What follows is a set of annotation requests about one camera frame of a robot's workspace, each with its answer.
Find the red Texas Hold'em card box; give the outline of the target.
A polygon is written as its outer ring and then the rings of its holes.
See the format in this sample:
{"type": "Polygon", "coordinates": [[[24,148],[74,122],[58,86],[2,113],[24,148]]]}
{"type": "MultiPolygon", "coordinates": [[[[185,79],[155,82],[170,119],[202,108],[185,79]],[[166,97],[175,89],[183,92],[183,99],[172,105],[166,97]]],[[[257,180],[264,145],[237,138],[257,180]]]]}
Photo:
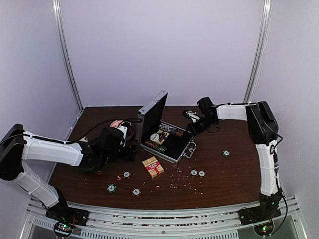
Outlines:
{"type": "Polygon", "coordinates": [[[151,178],[155,178],[158,175],[164,173],[163,166],[154,156],[142,161],[142,165],[144,166],[145,170],[148,172],[151,178]]]}

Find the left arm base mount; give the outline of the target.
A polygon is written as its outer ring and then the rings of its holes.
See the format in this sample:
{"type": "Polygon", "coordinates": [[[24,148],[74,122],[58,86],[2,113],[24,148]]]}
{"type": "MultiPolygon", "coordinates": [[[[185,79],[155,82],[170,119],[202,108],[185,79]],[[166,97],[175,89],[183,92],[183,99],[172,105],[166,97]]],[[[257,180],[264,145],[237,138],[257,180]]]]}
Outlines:
{"type": "Polygon", "coordinates": [[[69,208],[67,216],[58,216],[52,210],[46,210],[46,217],[55,219],[57,222],[53,226],[53,232],[59,238],[70,236],[78,226],[86,226],[89,211],[77,208],[69,208]]]}

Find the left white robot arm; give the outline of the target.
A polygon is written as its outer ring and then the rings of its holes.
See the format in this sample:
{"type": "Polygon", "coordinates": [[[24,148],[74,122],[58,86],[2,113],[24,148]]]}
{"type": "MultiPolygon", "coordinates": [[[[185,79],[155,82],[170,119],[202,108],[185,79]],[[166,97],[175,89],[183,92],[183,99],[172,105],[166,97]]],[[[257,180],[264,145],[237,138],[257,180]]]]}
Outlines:
{"type": "Polygon", "coordinates": [[[39,160],[102,171],[107,163],[134,161],[139,148],[126,143],[128,130],[127,126],[107,127],[93,140],[83,135],[78,140],[61,141],[33,134],[15,124],[0,142],[0,177],[18,184],[51,209],[59,220],[67,221],[72,211],[63,193],[47,184],[27,162],[39,160]]]}

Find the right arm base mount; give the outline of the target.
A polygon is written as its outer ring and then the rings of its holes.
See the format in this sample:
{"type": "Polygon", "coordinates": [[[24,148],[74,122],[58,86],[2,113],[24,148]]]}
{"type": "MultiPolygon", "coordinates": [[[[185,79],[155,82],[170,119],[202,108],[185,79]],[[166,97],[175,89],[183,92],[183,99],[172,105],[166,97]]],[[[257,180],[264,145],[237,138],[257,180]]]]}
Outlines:
{"type": "Polygon", "coordinates": [[[280,209],[262,211],[261,206],[243,207],[238,211],[241,225],[253,225],[254,232],[261,237],[269,237],[275,231],[274,218],[281,215],[280,209]]]}

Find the aluminium poker case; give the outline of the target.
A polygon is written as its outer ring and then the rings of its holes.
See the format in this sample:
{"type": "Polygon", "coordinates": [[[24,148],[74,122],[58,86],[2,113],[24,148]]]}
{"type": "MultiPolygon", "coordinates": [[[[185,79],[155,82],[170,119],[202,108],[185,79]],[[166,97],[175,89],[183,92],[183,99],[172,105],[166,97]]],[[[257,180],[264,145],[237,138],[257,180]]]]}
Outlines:
{"type": "Polygon", "coordinates": [[[167,97],[168,91],[161,90],[138,110],[142,122],[136,126],[135,136],[143,150],[179,164],[183,158],[192,158],[197,144],[185,129],[162,120],[167,97]]]}

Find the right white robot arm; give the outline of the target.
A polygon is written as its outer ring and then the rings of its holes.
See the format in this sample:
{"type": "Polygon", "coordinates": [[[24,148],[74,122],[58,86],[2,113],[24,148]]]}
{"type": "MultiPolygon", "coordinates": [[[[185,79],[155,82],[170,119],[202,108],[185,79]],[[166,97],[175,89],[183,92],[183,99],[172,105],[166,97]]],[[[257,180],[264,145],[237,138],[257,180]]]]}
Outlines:
{"type": "Polygon", "coordinates": [[[266,101],[250,103],[224,103],[215,105],[209,97],[200,99],[197,105],[202,113],[184,110],[191,121],[187,131],[193,136],[218,125],[221,120],[245,121],[250,140],[255,144],[261,172],[260,194],[272,197],[280,191],[277,146],[283,140],[279,126],[266,101]]]}

